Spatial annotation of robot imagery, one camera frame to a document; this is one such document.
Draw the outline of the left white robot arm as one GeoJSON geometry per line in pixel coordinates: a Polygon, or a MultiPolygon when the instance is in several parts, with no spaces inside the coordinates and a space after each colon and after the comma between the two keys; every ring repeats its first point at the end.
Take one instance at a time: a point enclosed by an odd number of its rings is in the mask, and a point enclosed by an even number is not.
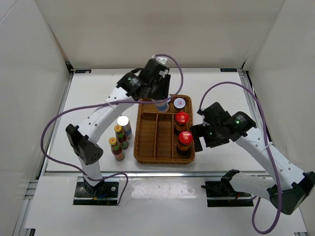
{"type": "Polygon", "coordinates": [[[103,150],[97,144],[105,130],[134,104],[153,104],[159,112],[169,110],[172,99],[169,94],[169,59],[169,55],[157,54],[149,59],[145,67],[126,73],[100,108],[78,125],[69,124],[66,127],[69,143],[82,166],[85,190],[91,196],[105,194],[99,165],[103,150]]]}

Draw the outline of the silver-top blue can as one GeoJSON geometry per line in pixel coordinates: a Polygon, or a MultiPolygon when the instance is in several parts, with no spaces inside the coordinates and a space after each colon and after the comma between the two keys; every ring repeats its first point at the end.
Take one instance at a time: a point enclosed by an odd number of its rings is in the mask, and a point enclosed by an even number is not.
{"type": "Polygon", "coordinates": [[[152,99],[154,102],[155,107],[159,112],[166,113],[169,111],[169,102],[171,101],[171,97],[169,96],[167,101],[159,102],[157,100],[152,99]]]}
{"type": "Polygon", "coordinates": [[[133,136],[132,128],[130,125],[130,120],[127,116],[120,116],[117,119],[117,125],[120,125],[126,134],[127,138],[130,140],[133,136]]]}

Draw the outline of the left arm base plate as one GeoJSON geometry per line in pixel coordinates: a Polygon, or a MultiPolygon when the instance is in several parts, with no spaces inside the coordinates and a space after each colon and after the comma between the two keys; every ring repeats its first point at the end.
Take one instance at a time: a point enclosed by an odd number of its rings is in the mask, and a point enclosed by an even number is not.
{"type": "Polygon", "coordinates": [[[109,180],[90,187],[83,177],[79,177],[73,197],[77,206],[115,206],[118,203],[119,181],[109,180]]]}

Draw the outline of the white-lid jar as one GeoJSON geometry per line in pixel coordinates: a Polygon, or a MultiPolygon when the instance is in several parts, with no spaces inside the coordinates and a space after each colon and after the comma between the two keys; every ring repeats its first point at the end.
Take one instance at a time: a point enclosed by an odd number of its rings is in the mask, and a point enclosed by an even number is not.
{"type": "Polygon", "coordinates": [[[176,113],[182,112],[185,110],[186,101],[183,98],[176,98],[173,102],[174,111],[176,113]]]}

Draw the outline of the red-lid sauce jar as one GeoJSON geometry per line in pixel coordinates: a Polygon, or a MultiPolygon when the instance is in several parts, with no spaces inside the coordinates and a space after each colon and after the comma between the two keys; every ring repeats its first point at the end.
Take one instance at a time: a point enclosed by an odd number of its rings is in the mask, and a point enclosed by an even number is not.
{"type": "Polygon", "coordinates": [[[175,115],[174,132],[178,135],[183,131],[188,130],[190,116],[184,111],[180,111],[175,115]]]}
{"type": "Polygon", "coordinates": [[[180,132],[178,135],[177,152],[181,155],[190,155],[192,142],[193,137],[191,132],[180,132]]]}

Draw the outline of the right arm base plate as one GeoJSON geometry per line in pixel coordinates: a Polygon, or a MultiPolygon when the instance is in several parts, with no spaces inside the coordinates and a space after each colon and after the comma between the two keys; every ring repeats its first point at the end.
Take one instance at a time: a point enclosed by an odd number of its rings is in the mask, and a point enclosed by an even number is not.
{"type": "Polygon", "coordinates": [[[224,187],[221,177],[206,177],[201,184],[206,194],[207,207],[253,207],[254,196],[224,187]]]}

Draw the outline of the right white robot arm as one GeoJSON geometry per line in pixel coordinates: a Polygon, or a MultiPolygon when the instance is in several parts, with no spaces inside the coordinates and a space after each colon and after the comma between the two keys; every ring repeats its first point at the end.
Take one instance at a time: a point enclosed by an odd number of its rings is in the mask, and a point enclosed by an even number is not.
{"type": "Polygon", "coordinates": [[[193,132],[195,151],[202,151],[200,138],[206,147],[214,148],[230,141],[247,151],[270,175],[271,179],[248,176],[230,170],[221,178],[221,191],[226,196],[245,192],[269,200],[286,215],[291,215],[315,187],[314,172],[304,172],[292,164],[271,143],[265,144],[256,123],[244,112],[230,115],[215,102],[197,112],[202,124],[193,132]]]}

